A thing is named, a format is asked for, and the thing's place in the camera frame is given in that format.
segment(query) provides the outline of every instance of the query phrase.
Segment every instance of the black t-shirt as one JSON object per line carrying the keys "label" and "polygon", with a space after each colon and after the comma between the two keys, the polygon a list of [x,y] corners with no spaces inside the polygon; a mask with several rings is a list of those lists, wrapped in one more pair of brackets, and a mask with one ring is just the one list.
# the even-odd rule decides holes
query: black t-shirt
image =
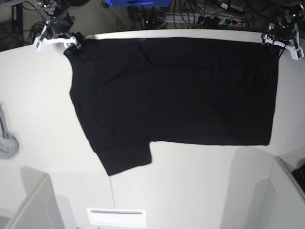
{"label": "black t-shirt", "polygon": [[151,141],[269,144],[278,66],[260,44],[84,40],[65,55],[77,117],[109,176],[151,163]]}

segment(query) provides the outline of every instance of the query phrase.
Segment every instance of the gray object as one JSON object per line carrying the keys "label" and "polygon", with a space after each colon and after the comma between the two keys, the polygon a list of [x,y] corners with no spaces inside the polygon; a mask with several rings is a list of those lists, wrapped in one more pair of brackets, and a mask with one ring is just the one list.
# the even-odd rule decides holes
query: gray object
{"label": "gray object", "polygon": [[0,159],[10,158],[18,152],[19,143],[11,136],[5,124],[4,111],[0,104]]}

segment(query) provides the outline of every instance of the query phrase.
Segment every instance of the white tabletop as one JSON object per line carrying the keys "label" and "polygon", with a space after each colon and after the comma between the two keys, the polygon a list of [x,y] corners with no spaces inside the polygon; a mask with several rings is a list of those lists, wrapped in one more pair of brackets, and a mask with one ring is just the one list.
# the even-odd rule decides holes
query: white tabletop
{"label": "white tabletop", "polygon": [[[133,31],[93,37],[260,41],[259,33],[216,30]],[[116,206],[147,210],[150,229],[242,229],[254,189],[259,181],[269,179],[274,156],[284,158],[291,169],[305,157],[305,60],[291,60],[288,52],[280,60],[269,146],[151,143],[153,163],[112,176],[112,187],[76,117],[69,96],[72,69],[62,49],[51,46],[46,53],[36,53],[31,46],[17,48],[0,52],[0,63],[0,102],[8,128],[20,142],[17,156],[0,160],[0,174],[11,171],[16,175],[22,166],[49,173],[55,193],[69,199],[79,227],[96,228],[84,215],[86,207]]]}

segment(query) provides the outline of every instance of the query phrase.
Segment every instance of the t-shirt sleeve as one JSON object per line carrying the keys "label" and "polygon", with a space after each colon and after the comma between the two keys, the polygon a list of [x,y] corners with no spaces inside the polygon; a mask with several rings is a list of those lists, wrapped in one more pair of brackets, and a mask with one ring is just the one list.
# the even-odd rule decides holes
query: t-shirt sleeve
{"label": "t-shirt sleeve", "polygon": [[95,150],[95,153],[109,176],[152,162],[148,142]]}

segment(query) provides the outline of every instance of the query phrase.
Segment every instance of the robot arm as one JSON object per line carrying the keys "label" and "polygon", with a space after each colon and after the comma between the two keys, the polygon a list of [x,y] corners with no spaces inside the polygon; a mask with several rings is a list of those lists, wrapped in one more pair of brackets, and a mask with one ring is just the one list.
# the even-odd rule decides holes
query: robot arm
{"label": "robot arm", "polygon": [[294,60],[304,57],[300,46],[297,23],[305,20],[303,4],[292,7],[280,6],[274,23],[270,23],[267,31],[261,35],[262,44],[271,44],[288,49]]}
{"label": "robot arm", "polygon": [[[37,5],[48,15],[41,35],[36,37],[33,44],[38,52],[45,51],[49,44],[54,43],[63,43],[65,49],[71,46],[81,48],[74,34],[70,33],[75,21],[68,13],[70,4],[70,0],[38,0]],[[51,39],[47,39],[48,34],[51,34]]]}

